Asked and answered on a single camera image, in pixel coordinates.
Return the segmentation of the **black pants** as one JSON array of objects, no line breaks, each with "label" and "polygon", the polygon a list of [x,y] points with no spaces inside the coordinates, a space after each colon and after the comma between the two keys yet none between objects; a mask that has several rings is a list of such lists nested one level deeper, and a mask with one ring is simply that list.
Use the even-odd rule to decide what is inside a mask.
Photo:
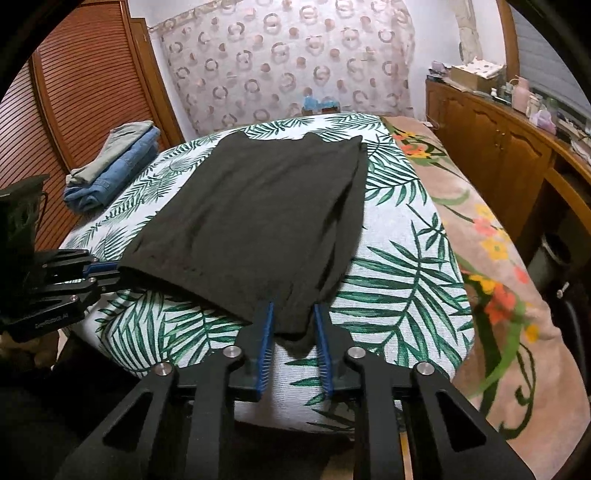
[{"label": "black pants", "polygon": [[359,245],[367,172],[358,136],[229,134],[126,247],[120,272],[247,321],[271,301],[276,339],[308,354],[312,308],[335,297]]}]

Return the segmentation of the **wooden sideboard cabinet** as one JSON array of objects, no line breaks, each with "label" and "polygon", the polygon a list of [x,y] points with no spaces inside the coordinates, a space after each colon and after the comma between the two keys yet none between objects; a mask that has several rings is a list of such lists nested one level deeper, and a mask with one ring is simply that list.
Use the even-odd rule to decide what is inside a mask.
[{"label": "wooden sideboard cabinet", "polygon": [[542,239],[590,261],[590,167],[566,142],[512,109],[426,81],[426,112],[452,160],[507,229],[525,261]]}]

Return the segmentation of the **circle pattern pink curtain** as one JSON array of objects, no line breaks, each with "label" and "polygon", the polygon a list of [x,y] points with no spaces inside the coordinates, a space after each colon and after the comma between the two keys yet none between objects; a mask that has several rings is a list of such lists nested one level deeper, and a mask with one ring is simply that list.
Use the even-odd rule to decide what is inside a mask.
[{"label": "circle pattern pink curtain", "polygon": [[402,1],[211,1],[151,30],[199,136],[300,116],[305,96],[413,112],[415,29]]}]

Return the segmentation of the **grey window roller shutter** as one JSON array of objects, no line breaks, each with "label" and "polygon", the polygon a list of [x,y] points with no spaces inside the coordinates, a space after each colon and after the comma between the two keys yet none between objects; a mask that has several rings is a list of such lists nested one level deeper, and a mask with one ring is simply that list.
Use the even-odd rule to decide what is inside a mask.
[{"label": "grey window roller shutter", "polygon": [[513,6],[520,74],[544,98],[558,103],[559,111],[584,131],[590,129],[590,102],[578,81],[542,34]]}]

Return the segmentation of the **blue item in box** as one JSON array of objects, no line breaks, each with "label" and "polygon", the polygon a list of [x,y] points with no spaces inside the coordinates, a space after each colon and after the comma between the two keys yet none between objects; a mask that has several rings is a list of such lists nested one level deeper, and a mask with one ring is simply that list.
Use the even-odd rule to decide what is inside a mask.
[{"label": "blue item in box", "polygon": [[340,111],[341,105],[332,98],[318,100],[312,96],[305,96],[303,107],[301,107],[301,114],[304,116],[339,113]]}]

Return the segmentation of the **pink thermos jug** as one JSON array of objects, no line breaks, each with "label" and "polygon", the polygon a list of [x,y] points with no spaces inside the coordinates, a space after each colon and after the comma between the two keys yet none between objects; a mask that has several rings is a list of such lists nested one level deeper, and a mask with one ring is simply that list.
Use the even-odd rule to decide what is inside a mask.
[{"label": "pink thermos jug", "polygon": [[513,85],[512,108],[522,114],[526,114],[531,95],[529,81],[523,77],[516,76],[510,83]]}]

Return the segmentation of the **grey-green folded pants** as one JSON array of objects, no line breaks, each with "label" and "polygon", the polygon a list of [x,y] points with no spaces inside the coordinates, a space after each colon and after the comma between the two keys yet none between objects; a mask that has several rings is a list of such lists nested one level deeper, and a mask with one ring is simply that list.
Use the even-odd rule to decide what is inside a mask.
[{"label": "grey-green folded pants", "polygon": [[151,120],[129,122],[111,129],[97,156],[82,167],[72,169],[66,176],[66,186],[91,184],[142,136],[152,130],[156,134],[160,133],[160,130]]}]

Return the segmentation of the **brown louvered wardrobe door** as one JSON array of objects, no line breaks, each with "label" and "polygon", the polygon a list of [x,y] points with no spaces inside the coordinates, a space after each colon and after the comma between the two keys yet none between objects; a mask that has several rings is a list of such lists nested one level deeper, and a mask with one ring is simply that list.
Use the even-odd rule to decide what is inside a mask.
[{"label": "brown louvered wardrobe door", "polygon": [[90,162],[111,129],[151,120],[162,150],[183,143],[144,19],[125,1],[84,1],[25,62],[1,101],[1,185],[47,175],[39,250],[74,227],[66,174]]}]

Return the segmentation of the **blue denim jeans folded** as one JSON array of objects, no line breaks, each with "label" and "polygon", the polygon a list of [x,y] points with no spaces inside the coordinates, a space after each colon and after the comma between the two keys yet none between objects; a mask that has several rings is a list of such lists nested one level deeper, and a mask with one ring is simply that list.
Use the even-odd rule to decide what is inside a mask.
[{"label": "blue denim jeans folded", "polygon": [[76,214],[106,208],[157,157],[159,136],[154,130],[146,133],[91,184],[66,186],[65,205]]}]

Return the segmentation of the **cardboard box on cabinet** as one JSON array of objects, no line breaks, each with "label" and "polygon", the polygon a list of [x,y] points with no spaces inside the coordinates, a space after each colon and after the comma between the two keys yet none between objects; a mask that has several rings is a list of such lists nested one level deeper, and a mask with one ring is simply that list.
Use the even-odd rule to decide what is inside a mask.
[{"label": "cardboard box on cabinet", "polygon": [[468,64],[453,66],[450,79],[472,91],[490,92],[497,87],[504,70],[503,65],[475,58]]}]

